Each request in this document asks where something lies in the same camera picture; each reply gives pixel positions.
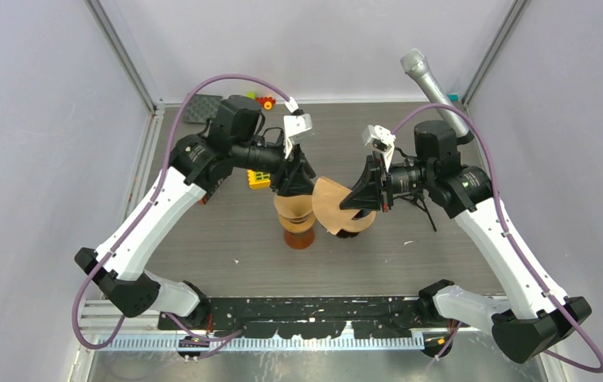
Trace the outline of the amber glass carafe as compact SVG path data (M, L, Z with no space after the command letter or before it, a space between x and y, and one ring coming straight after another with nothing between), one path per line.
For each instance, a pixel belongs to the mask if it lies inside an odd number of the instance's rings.
M288 247L295 250L303 250L308 248L315 240L314 228L310 228L304 232L290 232L285 230L283 238Z

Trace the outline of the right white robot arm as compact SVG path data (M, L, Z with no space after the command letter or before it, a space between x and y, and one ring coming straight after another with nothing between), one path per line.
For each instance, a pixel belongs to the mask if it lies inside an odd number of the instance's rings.
M416 125L415 153L399 164L392 161L395 136L387 128L370 125L362 139L372 152L340 208L385 212L397 199L428 194L471 238L506 294L496 300L440 280L418 293L423 323L435 327L452 319L473 326L521 364L569 337L591 315L589 303L553 282L522 243L489 175L462 163L456 133L447 123Z

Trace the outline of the brown glass dripper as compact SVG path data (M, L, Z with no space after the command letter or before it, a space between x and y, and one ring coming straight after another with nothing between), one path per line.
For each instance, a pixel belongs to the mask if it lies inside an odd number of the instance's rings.
M339 239L351 239L351 238L355 238L359 235L358 232L346 232L346 231L340 231L336 234L336 237Z

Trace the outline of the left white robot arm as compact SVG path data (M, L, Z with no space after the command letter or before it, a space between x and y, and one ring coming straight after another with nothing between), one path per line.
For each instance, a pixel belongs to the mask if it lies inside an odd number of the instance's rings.
M267 143L258 102L243 95L222 100L204 131L177 141L168 164L123 225L97 248L78 251L76 263L123 316L159 310L177 315L189 329L207 322L208 308L195 286L160 278L145 267L179 219L206 202L233 169L268 173L280 197L312 194L315 173L300 147L313 134L312 120L294 100L286 106L290 114L281 138Z

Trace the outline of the wooden ring holder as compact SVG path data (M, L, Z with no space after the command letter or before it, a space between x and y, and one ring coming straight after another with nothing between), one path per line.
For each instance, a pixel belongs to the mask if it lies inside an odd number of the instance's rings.
M314 213L310 212L305 216L298 217L285 217L279 214L278 221L287 232L300 234L309 231L314 226L317 219Z

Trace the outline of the coffee filter box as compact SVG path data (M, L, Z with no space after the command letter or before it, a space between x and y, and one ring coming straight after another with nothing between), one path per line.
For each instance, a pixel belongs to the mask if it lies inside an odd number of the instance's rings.
M205 189L205 195L200 199L199 203L201 205L206 205L209 200L213 197L213 195L216 193L216 191L219 189L219 187L222 185L222 183L224 182L224 178L220 178L217 179L214 182L211 182L210 184L207 184Z

